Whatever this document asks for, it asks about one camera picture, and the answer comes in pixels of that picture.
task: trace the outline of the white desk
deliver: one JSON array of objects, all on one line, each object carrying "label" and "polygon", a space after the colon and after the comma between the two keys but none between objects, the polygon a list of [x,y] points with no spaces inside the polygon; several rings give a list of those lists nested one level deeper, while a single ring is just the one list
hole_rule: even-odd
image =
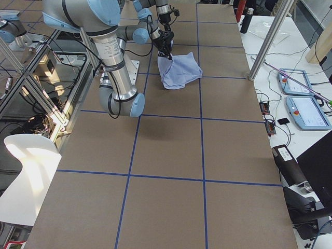
[{"label": "white desk", "polygon": [[[252,30],[253,26],[257,23],[266,21],[268,23],[272,23],[274,17],[259,17],[254,16],[252,18],[250,27],[248,29],[248,32],[246,34],[241,34],[243,47],[245,49],[245,52],[247,54],[247,60],[249,63],[249,67],[251,67],[254,63],[254,61],[251,59],[251,56],[248,54],[258,54],[261,45],[263,43],[263,39],[259,38],[249,31]],[[272,45],[269,53],[286,53],[286,54],[292,54],[294,52],[299,52],[305,48],[307,48],[307,43],[303,39],[301,33],[297,29],[295,23],[291,18],[286,18],[282,27],[280,28],[282,31],[286,31],[290,33],[290,36],[281,41],[280,43],[276,45]],[[304,50],[303,52],[296,53],[292,56],[288,55],[281,55],[281,54],[271,54],[266,56],[266,61],[273,66],[277,68],[295,68],[300,70],[305,70],[308,74],[310,73],[318,73],[321,72],[322,69],[319,65],[315,64],[308,64],[305,56],[308,53],[309,48]],[[254,80],[255,88],[260,90],[262,93],[265,93],[269,96],[270,100],[278,100],[279,95],[274,93],[269,89],[269,83],[268,83],[268,75],[269,72],[272,70],[272,68],[268,67],[267,65],[263,65],[259,72],[257,77]],[[328,81],[326,75],[322,72],[315,75],[308,75],[309,80],[311,83],[318,83],[318,82],[325,82]],[[276,92],[281,92],[281,88],[279,86],[279,83],[276,79],[276,72],[273,71],[270,75],[270,83],[271,88],[275,90]],[[319,93],[321,93],[323,96],[331,99],[332,98],[332,86],[331,84],[322,84],[313,86],[313,89]],[[288,118],[290,120],[290,123],[288,124],[288,127],[290,129],[290,132],[293,133],[292,135],[292,141],[290,145],[288,146],[288,149],[291,151],[293,156],[297,158],[299,155],[301,155],[306,149],[308,149],[311,145],[313,145],[315,142],[317,142],[320,138],[322,138],[325,134],[327,134],[329,131],[301,131],[296,126],[294,120],[290,116],[288,109],[285,104],[285,97],[286,95],[282,94],[283,99],[280,101],[278,105],[278,101],[272,101],[270,102],[270,112],[273,115],[273,117],[277,120],[280,118]],[[329,111],[326,108],[326,105],[323,107],[324,111]],[[270,145],[271,147],[275,147],[277,145],[286,144],[287,137],[284,132],[282,132],[280,129],[276,128],[277,135],[274,135],[271,137]],[[306,195],[305,197],[312,196],[317,199],[317,196],[315,194]],[[296,240],[298,243],[299,248],[303,248],[307,243],[311,243],[312,241],[309,240],[302,240],[300,236],[298,235],[297,231],[295,231]],[[317,240],[317,243],[315,245],[314,249],[328,249],[332,248],[332,234],[320,236]]]}]

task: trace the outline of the red object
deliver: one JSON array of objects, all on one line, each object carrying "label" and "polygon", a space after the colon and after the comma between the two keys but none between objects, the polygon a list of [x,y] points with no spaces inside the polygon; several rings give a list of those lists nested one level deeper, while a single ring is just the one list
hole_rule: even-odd
[{"label": "red object", "polygon": [[235,15],[237,22],[240,22],[241,16],[243,14],[244,8],[245,8],[245,3],[247,0],[241,0],[238,5],[237,13]]}]

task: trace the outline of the computer monitor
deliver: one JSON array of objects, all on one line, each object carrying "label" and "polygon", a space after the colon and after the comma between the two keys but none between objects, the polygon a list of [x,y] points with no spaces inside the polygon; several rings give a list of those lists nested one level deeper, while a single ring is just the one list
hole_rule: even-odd
[{"label": "computer monitor", "polygon": [[332,132],[303,152],[297,162],[325,208],[332,208]]}]

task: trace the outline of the plastic bag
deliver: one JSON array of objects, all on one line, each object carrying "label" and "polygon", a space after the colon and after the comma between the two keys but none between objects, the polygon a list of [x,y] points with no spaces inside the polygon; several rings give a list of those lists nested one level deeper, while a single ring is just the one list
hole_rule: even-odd
[{"label": "plastic bag", "polygon": [[[265,39],[266,35],[269,32],[270,27],[271,27],[270,23],[262,21],[262,22],[258,22],[255,25],[251,26],[249,32],[262,39]],[[273,44],[276,45],[289,36],[290,36],[290,34],[287,33],[286,31],[278,30],[278,33],[273,41]]]}]

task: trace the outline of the table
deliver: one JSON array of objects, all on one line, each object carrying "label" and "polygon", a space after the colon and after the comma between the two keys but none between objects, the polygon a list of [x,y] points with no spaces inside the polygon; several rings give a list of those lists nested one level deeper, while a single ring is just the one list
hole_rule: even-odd
[{"label": "table", "polygon": [[[203,78],[164,89],[154,50],[143,115],[117,120],[95,79],[25,249],[296,248],[232,7],[174,7],[173,54],[193,51]],[[122,17],[137,22],[131,2]]]},{"label": "table", "polygon": [[[272,23],[274,17],[259,17],[254,16],[252,18],[249,30],[246,34],[241,34],[241,39],[243,42],[243,46],[246,52],[247,61],[249,63],[249,66],[251,67],[253,65],[252,55],[251,54],[258,54],[259,49],[262,45],[263,39],[253,35],[250,33],[250,31],[254,30],[254,26],[261,23],[261,22],[268,22]],[[326,75],[321,72],[322,69],[319,67],[319,65],[315,64],[308,64],[305,56],[307,52],[309,51],[307,43],[303,39],[300,31],[297,29],[295,23],[293,20],[289,17],[287,17],[282,24],[281,31],[287,32],[290,34],[289,37],[284,39],[278,44],[272,45],[269,53],[285,53],[285,54],[293,54],[298,51],[302,51],[300,53],[293,54],[291,56],[284,55],[284,54],[270,54],[267,55],[266,61],[273,66],[277,68],[295,68],[305,70],[308,74],[312,73],[318,73],[314,75],[308,75],[309,80],[312,83],[318,83],[318,82],[326,82],[328,81]],[[266,65],[263,65],[261,69],[259,70],[259,73],[257,77],[254,80],[256,92],[262,92],[269,96],[271,100],[278,100],[279,95],[269,89],[268,84],[268,77],[269,73],[272,69]],[[275,90],[276,92],[281,92],[281,88],[279,86],[279,83],[276,79],[276,73],[270,74],[270,82],[271,82],[271,88]],[[322,84],[313,86],[313,89],[319,93],[321,93],[323,96],[328,97],[329,99],[332,98],[332,86],[330,83]],[[257,95],[258,100],[260,101],[261,94]],[[283,99],[278,103],[278,101],[270,102],[270,111],[274,118],[280,119],[287,117],[290,120],[290,123],[288,124],[288,127],[290,129],[290,132],[292,135],[292,141],[290,145],[288,146],[289,151],[293,154],[295,158],[297,158],[299,155],[301,155],[305,150],[307,150],[311,145],[313,145],[315,142],[317,142],[320,138],[322,138],[324,135],[326,135],[329,131],[301,131],[298,129],[297,125],[294,123],[292,117],[289,114],[288,108],[285,104],[285,97],[286,95],[282,94]],[[267,98],[265,96],[262,96],[262,100],[266,100]],[[326,108],[326,105],[323,107],[324,111],[329,111],[329,109]],[[286,144],[287,137],[284,132],[282,132],[280,129],[276,129],[277,135],[274,135],[271,137],[270,140],[270,146],[275,147],[277,145]],[[294,191],[298,191],[298,188],[292,187]],[[318,200],[317,196],[314,193],[305,195],[305,197],[313,196],[316,200]],[[302,240],[298,233],[295,230],[296,239],[299,248],[302,248],[307,243],[312,243],[309,240]],[[316,245],[315,249],[319,248],[330,248],[332,245],[332,235],[325,235],[321,236]]]}]

